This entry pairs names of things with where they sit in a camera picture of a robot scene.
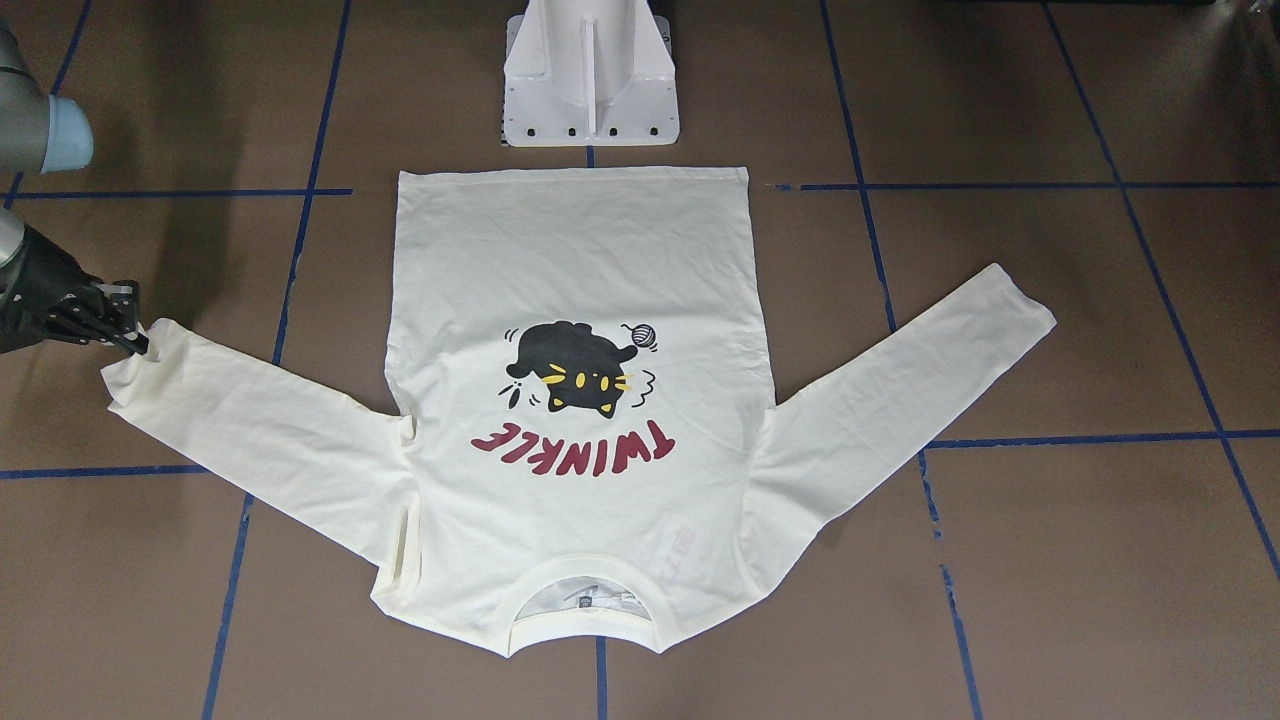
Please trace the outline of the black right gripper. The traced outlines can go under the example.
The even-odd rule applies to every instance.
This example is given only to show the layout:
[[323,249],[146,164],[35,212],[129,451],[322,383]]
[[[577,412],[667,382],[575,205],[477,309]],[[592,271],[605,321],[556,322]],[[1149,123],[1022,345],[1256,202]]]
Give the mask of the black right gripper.
[[15,256],[3,265],[1,351],[45,340],[101,342],[129,355],[146,355],[150,346],[140,328],[137,282],[102,282],[51,240],[27,228]]

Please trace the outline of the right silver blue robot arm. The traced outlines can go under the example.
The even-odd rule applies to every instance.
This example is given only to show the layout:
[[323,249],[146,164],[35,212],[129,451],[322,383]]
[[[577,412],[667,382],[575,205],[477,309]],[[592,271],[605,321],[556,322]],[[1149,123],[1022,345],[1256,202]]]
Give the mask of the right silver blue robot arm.
[[[44,92],[8,23],[1,29],[1,167],[5,173],[78,170],[93,136],[70,99]],[[86,272],[64,249],[10,209],[1,210],[1,336],[5,354],[56,341],[101,343],[145,355],[140,287]]]

